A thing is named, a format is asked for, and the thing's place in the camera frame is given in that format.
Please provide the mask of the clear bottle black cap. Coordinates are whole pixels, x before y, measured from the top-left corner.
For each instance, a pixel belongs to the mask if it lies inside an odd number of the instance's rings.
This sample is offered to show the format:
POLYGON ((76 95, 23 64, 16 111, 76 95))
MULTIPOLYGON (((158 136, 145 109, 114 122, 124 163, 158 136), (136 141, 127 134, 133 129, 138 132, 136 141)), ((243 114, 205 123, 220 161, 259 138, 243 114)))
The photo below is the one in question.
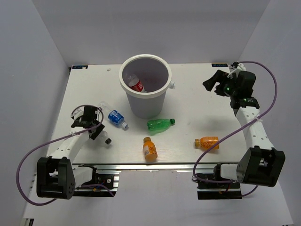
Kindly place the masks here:
POLYGON ((105 130, 103 130, 99 134, 98 139, 100 141, 100 144, 102 144, 102 145, 110 145, 111 144, 111 139, 109 138, 109 135, 105 130))

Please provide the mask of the blue label clear bottle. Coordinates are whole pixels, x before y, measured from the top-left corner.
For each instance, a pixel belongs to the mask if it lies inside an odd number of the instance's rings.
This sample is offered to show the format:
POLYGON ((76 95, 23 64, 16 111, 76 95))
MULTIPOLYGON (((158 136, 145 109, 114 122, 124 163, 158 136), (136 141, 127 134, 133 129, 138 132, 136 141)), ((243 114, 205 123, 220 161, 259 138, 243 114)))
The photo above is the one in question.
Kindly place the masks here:
POLYGON ((128 123, 126 122, 124 116, 119 113, 115 108, 110 107, 105 101, 98 104, 101 108, 104 118, 114 125, 116 128, 123 130, 128 129, 128 123))

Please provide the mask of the orange bottle with barcode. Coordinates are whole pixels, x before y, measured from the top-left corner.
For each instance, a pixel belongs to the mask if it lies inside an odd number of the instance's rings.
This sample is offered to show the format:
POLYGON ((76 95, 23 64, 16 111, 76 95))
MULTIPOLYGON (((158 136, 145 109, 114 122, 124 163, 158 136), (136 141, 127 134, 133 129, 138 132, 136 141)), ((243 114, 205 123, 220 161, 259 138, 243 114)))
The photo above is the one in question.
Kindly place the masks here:
POLYGON ((143 154, 147 162, 155 162, 158 157, 156 147, 150 137, 143 139, 143 154))

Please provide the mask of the green plastic bottle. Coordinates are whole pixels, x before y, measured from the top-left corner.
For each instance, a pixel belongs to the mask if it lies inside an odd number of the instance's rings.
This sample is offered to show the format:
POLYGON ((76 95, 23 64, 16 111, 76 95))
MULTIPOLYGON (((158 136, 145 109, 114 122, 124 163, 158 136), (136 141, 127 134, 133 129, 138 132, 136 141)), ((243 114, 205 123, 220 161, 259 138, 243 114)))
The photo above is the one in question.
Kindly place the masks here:
POLYGON ((151 134, 157 134, 168 130, 175 125, 175 119, 155 119, 147 122, 147 129, 151 134))

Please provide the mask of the red label clear bottle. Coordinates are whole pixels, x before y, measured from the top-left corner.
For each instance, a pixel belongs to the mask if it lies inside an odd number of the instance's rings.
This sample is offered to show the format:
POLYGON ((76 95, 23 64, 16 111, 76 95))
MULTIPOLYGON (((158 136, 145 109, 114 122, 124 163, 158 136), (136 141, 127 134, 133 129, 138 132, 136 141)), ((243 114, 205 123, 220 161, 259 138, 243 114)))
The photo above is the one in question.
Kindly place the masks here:
POLYGON ((142 82, 135 74, 128 75, 126 78, 127 85, 134 91, 146 93, 146 89, 142 82))

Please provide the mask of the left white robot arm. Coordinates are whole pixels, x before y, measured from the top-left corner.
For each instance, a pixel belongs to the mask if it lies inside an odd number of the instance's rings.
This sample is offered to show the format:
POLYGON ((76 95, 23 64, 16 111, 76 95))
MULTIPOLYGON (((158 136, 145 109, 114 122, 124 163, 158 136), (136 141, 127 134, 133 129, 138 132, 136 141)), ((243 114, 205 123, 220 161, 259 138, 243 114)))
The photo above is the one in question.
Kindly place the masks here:
POLYGON ((75 189, 85 183, 94 188, 99 184, 99 176, 91 167, 73 168, 72 163, 82 146, 88 140, 96 139, 104 129, 102 109, 93 105, 83 105, 82 115, 75 117, 70 133, 63 137, 61 145, 48 157, 37 162, 36 194, 40 198, 70 199, 75 189))

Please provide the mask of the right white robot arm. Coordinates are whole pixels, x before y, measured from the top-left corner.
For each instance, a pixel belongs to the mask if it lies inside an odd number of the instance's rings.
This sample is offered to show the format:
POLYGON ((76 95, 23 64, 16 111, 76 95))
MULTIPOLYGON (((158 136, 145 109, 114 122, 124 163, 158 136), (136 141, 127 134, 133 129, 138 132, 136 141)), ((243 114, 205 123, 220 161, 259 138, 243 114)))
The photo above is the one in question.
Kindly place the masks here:
POLYGON ((229 181, 274 187, 285 162, 285 154, 270 142, 263 123, 259 120, 260 106, 253 97, 255 74, 247 71, 226 73, 221 70, 203 82, 206 90, 230 97, 230 106, 240 125, 244 127, 246 153, 237 164, 218 164, 212 176, 216 187, 229 181))

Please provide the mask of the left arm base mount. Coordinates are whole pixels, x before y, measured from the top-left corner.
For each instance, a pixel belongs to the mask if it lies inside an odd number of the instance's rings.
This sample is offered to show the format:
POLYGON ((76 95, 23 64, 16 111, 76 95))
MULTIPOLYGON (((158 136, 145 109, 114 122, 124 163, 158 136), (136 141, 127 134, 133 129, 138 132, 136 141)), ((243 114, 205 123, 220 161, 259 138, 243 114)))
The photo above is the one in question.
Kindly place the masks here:
POLYGON ((73 168, 74 197, 113 197, 118 188, 118 170, 100 166, 79 165, 73 168))

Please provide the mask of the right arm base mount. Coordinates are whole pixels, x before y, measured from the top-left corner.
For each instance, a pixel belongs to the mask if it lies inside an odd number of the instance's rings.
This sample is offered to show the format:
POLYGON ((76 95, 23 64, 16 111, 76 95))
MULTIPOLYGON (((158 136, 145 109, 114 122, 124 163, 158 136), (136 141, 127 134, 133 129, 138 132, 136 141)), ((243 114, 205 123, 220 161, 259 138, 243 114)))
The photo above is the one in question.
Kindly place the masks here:
POLYGON ((197 185, 199 200, 238 200, 242 199, 240 183, 231 183, 230 179, 221 177, 221 164, 217 164, 210 173, 197 173, 200 181, 192 177, 197 185))

